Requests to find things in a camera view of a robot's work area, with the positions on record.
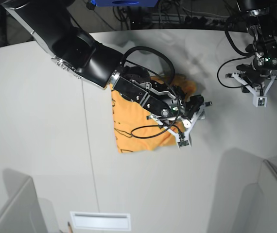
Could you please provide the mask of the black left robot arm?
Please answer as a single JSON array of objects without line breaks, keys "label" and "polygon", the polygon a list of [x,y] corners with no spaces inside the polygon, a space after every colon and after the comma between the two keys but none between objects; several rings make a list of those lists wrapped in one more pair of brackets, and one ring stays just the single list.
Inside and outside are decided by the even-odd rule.
[{"label": "black left robot arm", "polygon": [[[228,17],[225,22],[225,36],[234,51],[240,58],[224,62],[217,71],[217,80],[225,88],[238,89],[247,93],[259,90],[264,95],[264,83],[270,80],[272,84],[277,80],[273,71],[277,71],[277,42],[275,40],[274,20],[270,13],[270,2],[268,0],[238,0],[239,12]],[[229,34],[229,26],[238,21],[243,21],[247,32],[253,37],[253,41],[245,48],[245,52],[238,49]],[[230,62],[252,58],[251,64],[236,66],[238,73],[229,73],[228,78],[236,79],[239,86],[228,86],[221,82],[219,73],[223,66]]]}]

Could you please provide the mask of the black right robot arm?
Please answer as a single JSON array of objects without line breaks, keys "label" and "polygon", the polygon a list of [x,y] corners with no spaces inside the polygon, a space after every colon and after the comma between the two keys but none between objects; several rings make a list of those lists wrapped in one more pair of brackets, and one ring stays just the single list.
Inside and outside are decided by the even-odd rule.
[{"label": "black right robot arm", "polygon": [[[180,87],[173,85],[175,69],[161,52],[138,46],[126,53],[96,41],[74,20],[61,0],[7,0],[3,7],[27,31],[62,69],[98,87],[113,86],[123,97],[138,103],[162,120],[199,118],[205,107],[203,96],[186,98]],[[151,81],[143,66],[127,61],[136,51],[147,51],[163,59],[170,76],[163,84]]]}]

